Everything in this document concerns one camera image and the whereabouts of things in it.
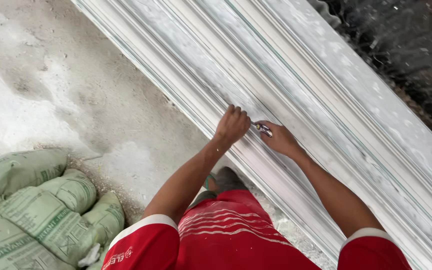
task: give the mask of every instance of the person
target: person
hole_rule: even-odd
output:
[[[286,127],[258,123],[273,133],[261,132],[263,142],[297,163],[347,237],[338,269],[411,269],[368,206],[315,163]],[[111,242],[103,270],[319,269],[273,227],[231,169],[208,176],[250,124],[245,111],[230,105],[209,143],[164,183],[142,219]],[[201,186],[208,190],[190,205]]]

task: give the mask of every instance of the red jersey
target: red jersey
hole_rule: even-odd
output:
[[[391,237],[358,230],[343,246],[340,270],[411,269]],[[176,226],[152,215],[112,242],[102,270],[320,269],[274,227],[247,190],[231,190],[189,209]]]

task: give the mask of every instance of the concrete floor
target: concrete floor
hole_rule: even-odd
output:
[[[59,147],[129,223],[208,139],[69,0],[0,0],[0,155]],[[224,157],[218,167],[231,162]],[[335,266],[251,188],[275,227]]]

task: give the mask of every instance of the white molding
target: white molding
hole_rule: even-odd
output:
[[[213,135],[230,102],[242,104],[255,120],[285,124],[317,162],[369,205],[415,269],[432,269],[428,178],[274,16],[270,4],[73,1],[206,136]],[[374,73],[365,76],[379,80]],[[253,129],[227,155],[337,260],[345,237],[293,162],[269,150]]]

